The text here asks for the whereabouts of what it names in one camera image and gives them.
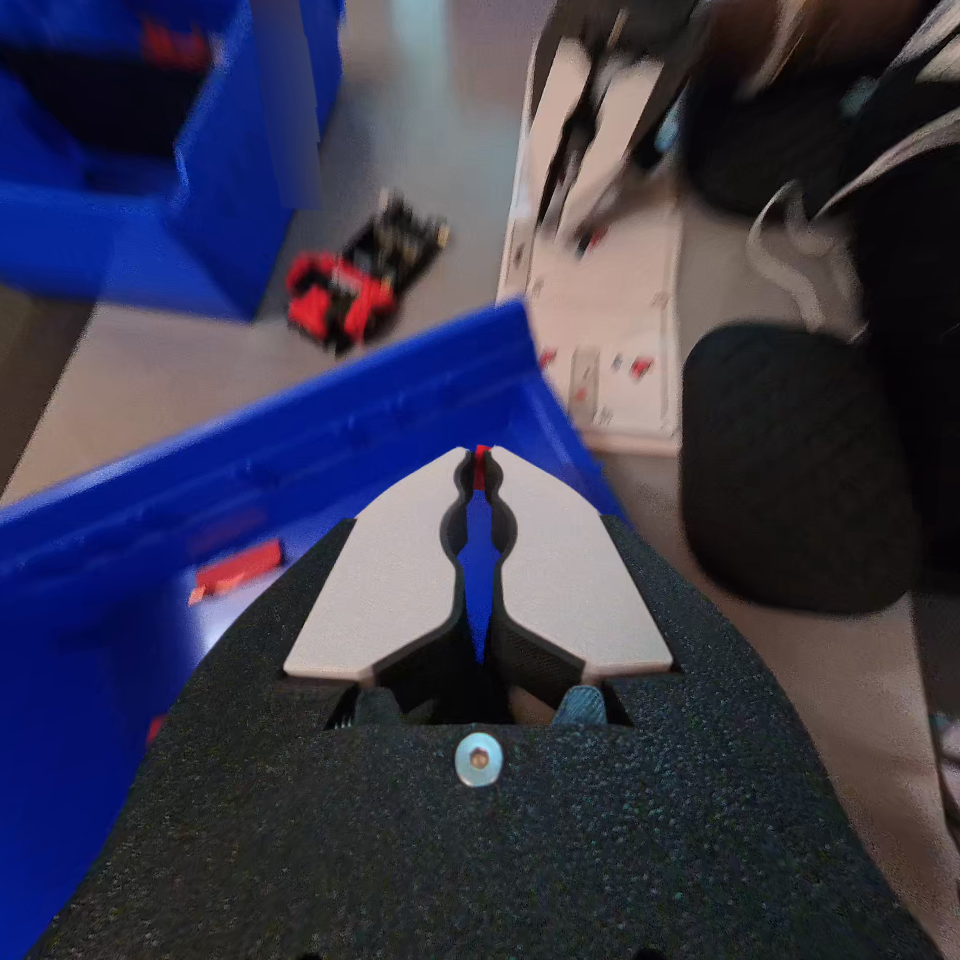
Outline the person's black clothing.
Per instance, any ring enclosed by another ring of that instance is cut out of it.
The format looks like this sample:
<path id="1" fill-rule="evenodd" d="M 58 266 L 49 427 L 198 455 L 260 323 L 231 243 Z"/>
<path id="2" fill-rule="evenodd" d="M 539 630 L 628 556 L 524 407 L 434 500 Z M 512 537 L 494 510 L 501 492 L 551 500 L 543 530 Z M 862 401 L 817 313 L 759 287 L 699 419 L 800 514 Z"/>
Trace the person's black clothing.
<path id="1" fill-rule="evenodd" d="M 855 114 L 839 186 L 866 352 L 902 441 L 921 584 L 958 594 L 958 2 L 929 12 Z"/>

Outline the black quilted wrist rest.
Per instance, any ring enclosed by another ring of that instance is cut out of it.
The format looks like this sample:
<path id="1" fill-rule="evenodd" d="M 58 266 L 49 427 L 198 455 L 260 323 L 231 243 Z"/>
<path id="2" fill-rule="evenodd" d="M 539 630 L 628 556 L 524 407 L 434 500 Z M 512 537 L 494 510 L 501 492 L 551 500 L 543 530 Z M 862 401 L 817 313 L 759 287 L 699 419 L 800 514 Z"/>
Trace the black quilted wrist rest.
<path id="1" fill-rule="evenodd" d="M 824 332 L 732 322 L 681 375 L 679 503 L 689 548 L 752 603 L 863 616 L 921 569 L 900 436 L 862 353 Z"/>
<path id="2" fill-rule="evenodd" d="M 791 74 L 745 98 L 718 73 L 692 78 L 680 152 L 694 190 L 717 210 L 755 218 L 785 185 L 811 217 L 841 186 L 854 116 L 844 101 L 858 69 Z"/>

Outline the person's right hand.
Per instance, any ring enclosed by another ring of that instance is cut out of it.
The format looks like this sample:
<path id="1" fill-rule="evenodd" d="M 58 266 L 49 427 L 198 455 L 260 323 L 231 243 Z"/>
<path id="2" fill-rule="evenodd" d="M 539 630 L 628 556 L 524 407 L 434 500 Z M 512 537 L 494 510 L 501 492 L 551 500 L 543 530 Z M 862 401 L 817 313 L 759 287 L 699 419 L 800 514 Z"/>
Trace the person's right hand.
<path id="1" fill-rule="evenodd" d="M 703 70 L 725 76 L 751 98 L 784 73 L 887 58 L 928 7 L 922 1 L 708 2 Z"/>

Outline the white lego instruction booklet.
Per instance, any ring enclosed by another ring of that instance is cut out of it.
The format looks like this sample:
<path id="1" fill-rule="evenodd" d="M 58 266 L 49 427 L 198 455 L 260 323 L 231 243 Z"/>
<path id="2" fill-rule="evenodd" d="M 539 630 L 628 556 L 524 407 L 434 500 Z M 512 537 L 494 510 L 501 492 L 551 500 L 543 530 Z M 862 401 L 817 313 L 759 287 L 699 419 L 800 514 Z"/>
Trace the white lego instruction booklet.
<path id="1" fill-rule="evenodd" d="M 644 173 L 630 160 L 578 234 L 578 178 L 558 221 L 536 226 L 533 60 L 526 78 L 498 302 L 522 298 L 540 369 L 594 450 L 679 450 L 676 301 L 683 214 L 674 159 Z M 656 146 L 670 147 L 676 108 Z"/>

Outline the red lego bricks pile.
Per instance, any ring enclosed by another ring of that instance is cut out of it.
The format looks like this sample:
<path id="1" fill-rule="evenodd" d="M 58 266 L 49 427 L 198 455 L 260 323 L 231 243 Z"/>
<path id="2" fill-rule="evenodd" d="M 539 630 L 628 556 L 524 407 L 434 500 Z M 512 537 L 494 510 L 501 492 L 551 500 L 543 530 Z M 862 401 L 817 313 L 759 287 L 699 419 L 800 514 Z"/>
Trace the red lego bricks pile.
<path id="1" fill-rule="evenodd" d="M 166 70 L 199 74 L 208 70 L 212 62 L 206 33 L 197 27 L 174 30 L 148 19 L 141 25 L 140 51 L 145 63 Z"/>

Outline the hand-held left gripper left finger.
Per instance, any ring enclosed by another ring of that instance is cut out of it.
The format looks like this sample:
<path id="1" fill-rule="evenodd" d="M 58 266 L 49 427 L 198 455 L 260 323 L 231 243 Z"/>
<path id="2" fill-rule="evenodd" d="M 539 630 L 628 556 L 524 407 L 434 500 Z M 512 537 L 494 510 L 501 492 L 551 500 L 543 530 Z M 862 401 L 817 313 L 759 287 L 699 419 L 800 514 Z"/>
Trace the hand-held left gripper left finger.
<path id="1" fill-rule="evenodd" d="M 472 451 L 454 447 L 354 519 L 283 664 L 289 677 L 372 682 L 454 627 L 465 606 Z"/>

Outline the red and black lego car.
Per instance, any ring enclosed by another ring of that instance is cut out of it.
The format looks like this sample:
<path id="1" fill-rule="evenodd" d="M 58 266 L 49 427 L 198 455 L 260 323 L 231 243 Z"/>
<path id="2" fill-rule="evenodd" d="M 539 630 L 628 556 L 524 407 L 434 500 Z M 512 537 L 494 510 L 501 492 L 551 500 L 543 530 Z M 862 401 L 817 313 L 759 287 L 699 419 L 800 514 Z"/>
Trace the red and black lego car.
<path id="1" fill-rule="evenodd" d="M 446 219 L 421 216 L 402 193 L 383 190 L 344 246 L 294 258 L 285 278 L 288 327 L 338 357 L 377 339 L 450 235 Z"/>

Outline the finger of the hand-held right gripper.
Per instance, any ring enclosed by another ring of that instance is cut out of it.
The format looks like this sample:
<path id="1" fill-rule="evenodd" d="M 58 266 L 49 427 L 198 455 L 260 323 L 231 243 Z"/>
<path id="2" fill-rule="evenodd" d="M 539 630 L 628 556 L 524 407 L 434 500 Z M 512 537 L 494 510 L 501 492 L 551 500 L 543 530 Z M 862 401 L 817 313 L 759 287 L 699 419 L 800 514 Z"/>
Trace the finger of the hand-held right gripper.
<path id="1" fill-rule="evenodd" d="M 590 141 L 592 57 L 560 41 L 535 109 L 535 225 L 560 219 Z"/>
<path id="2" fill-rule="evenodd" d="M 594 134 L 578 170 L 578 234 L 597 212 L 626 168 L 632 140 L 665 64 L 655 59 L 604 60 L 590 94 Z"/>

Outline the long red lego plate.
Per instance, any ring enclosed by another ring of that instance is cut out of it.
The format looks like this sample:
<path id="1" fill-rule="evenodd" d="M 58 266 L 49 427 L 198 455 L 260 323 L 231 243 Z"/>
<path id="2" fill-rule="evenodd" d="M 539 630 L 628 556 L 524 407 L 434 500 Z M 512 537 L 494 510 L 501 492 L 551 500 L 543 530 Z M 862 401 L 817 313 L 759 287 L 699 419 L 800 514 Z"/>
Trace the long red lego plate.
<path id="1" fill-rule="evenodd" d="M 210 597 L 230 594 L 279 570 L 283 561 L 282 541 L 277 537 L 210 561 L 197 569 L 187 604 L 193 607 Z"/>

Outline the blue plastic bin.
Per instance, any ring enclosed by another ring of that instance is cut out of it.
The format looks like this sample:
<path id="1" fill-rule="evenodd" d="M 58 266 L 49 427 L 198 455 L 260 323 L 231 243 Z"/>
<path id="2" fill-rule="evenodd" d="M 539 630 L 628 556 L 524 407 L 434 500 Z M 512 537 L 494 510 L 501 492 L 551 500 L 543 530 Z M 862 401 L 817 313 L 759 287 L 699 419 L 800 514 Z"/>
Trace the blue plastic bin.
<path id="1" fill-rule="evenodd" d="M 344 2 L 2 2 L 2 283 L 235 321 L 258 312 L 291 217 L 318 207 L 281 133 L 340 87 Z M 207 34 L 157 68 L 145 20 Z"/>
<path id="2" fill-rule="evenodd" d="M 246 607 L 392 483 L 478 445 L 503 446 L 626 519 L 542 378 L 517 301 L 2 509 L 2 958 L 22 958 L 70 899 L 151 719 Z M 280 569 L 188 606 L 199 567 L 274 538 Z"/>

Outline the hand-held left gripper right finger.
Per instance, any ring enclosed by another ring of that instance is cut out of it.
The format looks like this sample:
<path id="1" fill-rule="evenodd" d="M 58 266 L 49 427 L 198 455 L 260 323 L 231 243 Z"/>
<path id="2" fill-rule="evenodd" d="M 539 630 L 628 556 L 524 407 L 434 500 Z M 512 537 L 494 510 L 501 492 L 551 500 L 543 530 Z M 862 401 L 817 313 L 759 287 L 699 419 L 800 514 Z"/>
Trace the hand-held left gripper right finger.
<path id="1" fill-rule="evenodd" d="M 487 450 L 500 552 L 490 627 L 510 685 L 598 685 L 665 673 L 669 650 L 601 513 L 503 446 Z"/>

